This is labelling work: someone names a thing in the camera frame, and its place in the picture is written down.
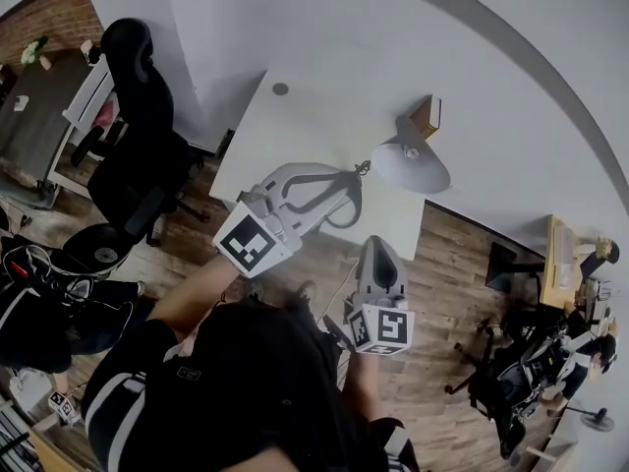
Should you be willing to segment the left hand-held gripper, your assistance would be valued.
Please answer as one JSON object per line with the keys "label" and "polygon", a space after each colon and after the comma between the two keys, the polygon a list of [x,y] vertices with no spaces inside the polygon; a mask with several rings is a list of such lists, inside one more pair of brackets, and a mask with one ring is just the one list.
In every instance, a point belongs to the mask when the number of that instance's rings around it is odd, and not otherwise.
{"label": "left hand-held gripper", "polygon": [[[336,229],[354,225],[354,216],[333,220],[354,204],[354,178],[318,162],[286,163],[261,185],[243,192],[212,240],[212,245],[246,278],[254,278],[291,258],[301,234],[327,222]],[[282,200],[282,208],[274,200]]]}

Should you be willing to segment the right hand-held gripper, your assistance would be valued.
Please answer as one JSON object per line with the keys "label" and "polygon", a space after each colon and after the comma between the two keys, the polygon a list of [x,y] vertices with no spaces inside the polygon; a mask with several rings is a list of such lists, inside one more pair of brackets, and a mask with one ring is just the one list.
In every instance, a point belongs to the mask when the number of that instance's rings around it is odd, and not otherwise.
{"label": "right hand-held gripper", "polygon": [[[356,352],[392,356],[413,342],[415,313],[405,295],[406,269],[395,250],[372,235],[364,243],[356,271],[357,290],[346,315]],[[401,295],[370,295],[379,288]]]}

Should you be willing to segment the person's left forearm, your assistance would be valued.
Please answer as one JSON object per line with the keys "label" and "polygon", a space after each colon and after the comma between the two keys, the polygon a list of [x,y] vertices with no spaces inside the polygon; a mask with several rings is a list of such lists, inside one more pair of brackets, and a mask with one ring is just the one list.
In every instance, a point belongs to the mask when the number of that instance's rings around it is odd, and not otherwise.
{"label": "person's left forearm", "polygon": [[179,337],[186,337],[239,275],[229,260],[214,257],[164,295],[148,318],[161,321]]}

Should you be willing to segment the person's right forearm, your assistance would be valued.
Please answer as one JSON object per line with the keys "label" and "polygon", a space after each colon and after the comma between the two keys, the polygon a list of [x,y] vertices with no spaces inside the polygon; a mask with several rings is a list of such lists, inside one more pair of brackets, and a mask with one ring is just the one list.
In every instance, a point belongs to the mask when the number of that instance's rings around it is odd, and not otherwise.
{"label": "person's right forearm", "polygon": [[348,404],[368,421],[386,416],[379,394],[379,360],[376,355],[352,353],[342,390]]}

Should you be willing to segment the white desk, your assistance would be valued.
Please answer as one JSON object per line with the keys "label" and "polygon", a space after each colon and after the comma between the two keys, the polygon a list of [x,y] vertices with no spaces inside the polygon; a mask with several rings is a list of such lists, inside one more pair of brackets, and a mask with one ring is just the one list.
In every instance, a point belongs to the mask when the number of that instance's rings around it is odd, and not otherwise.
{"label": "white desk", "polygon": [[[318,162],[350,170],[395,133],[391,115],[311,87],[286,71],[268,70],[221,160],[209,194],[233,204],[241,192],[290,162]],[[356,245],[378,235],[400,258],[412,261],[424,205],[423,196],[391,185],[370,171],[363,180],[358,222],[343,230],[323,224],[320,231]]]}

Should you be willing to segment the black chest device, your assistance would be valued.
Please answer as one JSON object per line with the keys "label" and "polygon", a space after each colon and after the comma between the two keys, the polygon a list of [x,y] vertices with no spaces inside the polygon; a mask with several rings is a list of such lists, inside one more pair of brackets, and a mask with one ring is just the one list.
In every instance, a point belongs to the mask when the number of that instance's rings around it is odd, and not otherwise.
{"label": "black chest device", "polygon": [[329,316],[324,315],[322,317],[323,324],[325,325],[328,333],[333,337],[334,341],[344,351],[353,353],[355,351],[352,339],[343,331],[343,329],[336,324],[336,322]]}

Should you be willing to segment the yellow book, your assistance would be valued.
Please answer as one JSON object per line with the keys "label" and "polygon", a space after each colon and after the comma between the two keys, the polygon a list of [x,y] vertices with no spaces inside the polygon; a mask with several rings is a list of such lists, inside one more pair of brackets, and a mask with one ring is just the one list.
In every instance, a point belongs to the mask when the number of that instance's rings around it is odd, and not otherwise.
{"label": "yellow book", "polygon": [[410,119],[420,135],[427,140],[440,128],[441,99],[435,95],[427,96],[411,114]]}

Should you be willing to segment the black swivel chair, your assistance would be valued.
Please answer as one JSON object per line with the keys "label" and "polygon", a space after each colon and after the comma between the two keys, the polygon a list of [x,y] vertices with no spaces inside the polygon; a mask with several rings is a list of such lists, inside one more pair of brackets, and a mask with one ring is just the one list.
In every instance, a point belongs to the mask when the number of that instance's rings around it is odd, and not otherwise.
{"label": "black swivel chair", "polygon": [[462,361],[472,365],[474,372],[455,386],[446,385],[444,391],[453,395],[468,390],[470,405],[495,424],[501,457],[510,460],[526,435],[522,408],[530,403],[533,390],[523,363],[530,343],[520,339],[498,348],[494,342],[497,329],[498,324],[491,317],[477,326],[477,333],[486,335],[480,357],[467,352],[459,342],[454,345]]}

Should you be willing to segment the person's black clothed torso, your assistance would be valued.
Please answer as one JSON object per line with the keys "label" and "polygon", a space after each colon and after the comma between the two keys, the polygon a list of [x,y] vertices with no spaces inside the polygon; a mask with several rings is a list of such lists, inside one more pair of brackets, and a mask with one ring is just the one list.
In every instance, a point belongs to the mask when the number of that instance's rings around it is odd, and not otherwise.
{"label": "person's black clothed torso", "polygon": [[220,305],[191,348],[148,320],[87,384],[88,441],[105,472],[221,472],[271,448],[298,472],[420,472],[400,421],[348,406],[338,358],[304,304]]}

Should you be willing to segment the black high-back office chair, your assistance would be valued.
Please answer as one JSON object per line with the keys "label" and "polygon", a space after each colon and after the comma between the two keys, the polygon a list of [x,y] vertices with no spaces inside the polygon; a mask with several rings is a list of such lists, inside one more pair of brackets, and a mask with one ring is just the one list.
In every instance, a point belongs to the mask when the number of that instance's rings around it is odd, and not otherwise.
{"label": "black high-back office chair", "polygon": [[174,101],[153,65],[148,25],[135,18],[115,21],[101,50],[127,128],[114,145],[99,140],[101,127],[92,128],[71,162],[77,167],[88,153],[100,152],[103,159],[87,183],[92,201],[122,237],[156,247],[154,224],[161,215],[181,208],[201,222],[210,220],[183,202],[191,173],[203,168],[203,154],[174,131]]}

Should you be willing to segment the small potted plant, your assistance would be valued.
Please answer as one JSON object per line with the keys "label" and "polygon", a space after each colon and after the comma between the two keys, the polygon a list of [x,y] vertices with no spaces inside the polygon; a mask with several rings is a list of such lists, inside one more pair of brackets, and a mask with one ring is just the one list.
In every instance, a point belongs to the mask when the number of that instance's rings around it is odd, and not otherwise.
{"label": "small potted plant", "polygon": [[595,255],[598,261],[615,265],[620,258],[620,251],[613,240],[599,237],[595,243]]}

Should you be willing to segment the white wooden chair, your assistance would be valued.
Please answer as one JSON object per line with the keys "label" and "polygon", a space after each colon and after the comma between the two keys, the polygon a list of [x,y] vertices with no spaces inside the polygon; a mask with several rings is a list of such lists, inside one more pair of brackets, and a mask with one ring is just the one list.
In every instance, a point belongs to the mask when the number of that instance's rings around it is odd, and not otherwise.
{"label": "white wooden chair", "polygon": [[126,131],[120,118],[120,106],[114,81],[109,71],[105,55],[102,54],[79,87],[69,106],[62,111],[62,116],[69,123],[61,143],[56,149],[47,181],[90,200],[86,186],[56,170],[67,143],[78,145],[90,130],[101,128],[99,143],[114,146]]}

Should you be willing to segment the black floor fan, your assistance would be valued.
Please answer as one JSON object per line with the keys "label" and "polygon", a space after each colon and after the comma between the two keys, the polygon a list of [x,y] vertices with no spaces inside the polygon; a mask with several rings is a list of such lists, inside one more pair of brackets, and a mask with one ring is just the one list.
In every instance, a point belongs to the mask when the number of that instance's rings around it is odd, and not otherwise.
{"label": "black floor fan", "polygon": [[570,408],[570,410],[578,413],[580,415],[581,423],[591,430],[609,433],[615,428],[614,421],[607,414],[606,408],[602,408],[596,412],[576,408]]}

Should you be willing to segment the dark wooden table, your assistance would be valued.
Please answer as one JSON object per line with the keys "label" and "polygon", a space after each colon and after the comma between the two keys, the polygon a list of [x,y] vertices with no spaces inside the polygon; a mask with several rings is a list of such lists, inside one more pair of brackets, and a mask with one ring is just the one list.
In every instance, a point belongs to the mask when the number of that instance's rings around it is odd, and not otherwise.
{"label": "dark wooden table", "polygon": [[[69,127],[62,116],[89,73],[78,49],[50,53],[52,67],[26,66],[0,108],[0,157],[36,181],[46,180],[56,149]],[[23,112],[15,112],[18,95],[27,95]]]}

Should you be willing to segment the flower vase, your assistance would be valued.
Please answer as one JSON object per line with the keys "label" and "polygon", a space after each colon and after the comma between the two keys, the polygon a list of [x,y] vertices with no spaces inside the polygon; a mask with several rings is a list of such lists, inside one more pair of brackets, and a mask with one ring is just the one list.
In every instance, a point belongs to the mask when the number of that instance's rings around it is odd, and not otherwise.
{"label": "flower vase", "polygon": [[48,42],[48,37],[43,35],[33,40],[23,51],[21,63],[28,66],[39,63],[44,70],[49,70],[52,66],[50,60],[43,54],[42,50]]}

